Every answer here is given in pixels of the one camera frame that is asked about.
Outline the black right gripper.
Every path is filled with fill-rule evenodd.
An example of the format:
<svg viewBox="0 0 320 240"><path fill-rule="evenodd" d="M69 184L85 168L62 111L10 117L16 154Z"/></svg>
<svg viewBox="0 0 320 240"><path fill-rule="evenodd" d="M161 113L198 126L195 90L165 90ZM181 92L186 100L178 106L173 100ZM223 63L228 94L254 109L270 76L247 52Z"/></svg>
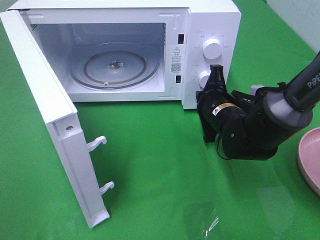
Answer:
<svg viewBox="0 0 320 240"><path fill-rule="evenodd" d="M223 68L220 64L211 64L205 90L196 92L196 110L205 143L215 142L215 130L244 129L244 104L226 92Z"/></svg>

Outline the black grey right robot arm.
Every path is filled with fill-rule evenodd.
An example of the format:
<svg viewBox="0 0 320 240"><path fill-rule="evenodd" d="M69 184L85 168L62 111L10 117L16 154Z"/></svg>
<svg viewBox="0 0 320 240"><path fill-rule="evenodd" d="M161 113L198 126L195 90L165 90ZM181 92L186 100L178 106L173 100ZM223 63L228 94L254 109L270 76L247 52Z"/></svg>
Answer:
<svg viewBox="0 0 320 240"><path fill-rule="evenodd" d="M311 123L319 100L318 56L289 83L262 86L254 94L228 93L223 67L212 64L205 87L196 93L196 110L204 141L214 142L221 158L264 161Z"/></svg>

